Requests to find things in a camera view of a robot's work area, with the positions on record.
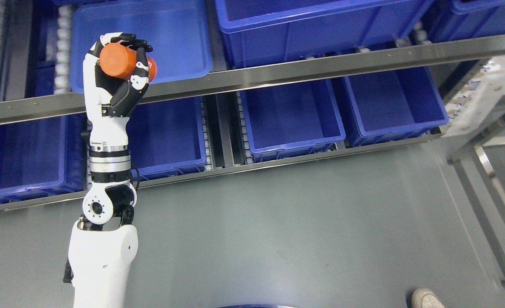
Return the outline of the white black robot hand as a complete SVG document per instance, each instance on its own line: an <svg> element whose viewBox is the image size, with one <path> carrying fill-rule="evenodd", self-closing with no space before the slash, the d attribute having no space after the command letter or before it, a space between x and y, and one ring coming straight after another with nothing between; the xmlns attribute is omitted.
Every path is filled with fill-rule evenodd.
<svg viewBox="0 0 505 308"><path fill-rule="evenodd" d="M136 56L129 78L107 75L100 68L100 53L115 43ZM83 90L86 115L92 124L89 144L95 156L128 151L127 123L149 87L147 53L153 47L133 33L106 33L98 37L83 60Z"/></svg>

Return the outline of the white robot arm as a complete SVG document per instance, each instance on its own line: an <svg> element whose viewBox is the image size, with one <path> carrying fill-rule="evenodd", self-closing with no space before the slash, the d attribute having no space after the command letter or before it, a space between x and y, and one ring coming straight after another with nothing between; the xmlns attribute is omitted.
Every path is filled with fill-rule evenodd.
<svg viewBox="0 0 505 308"><path fill-rule="evenodd" d="M75 308L121 308L138 248L125 130L92 129L89 159L92 183L72 227L64 281L74 287Z"/></svg>

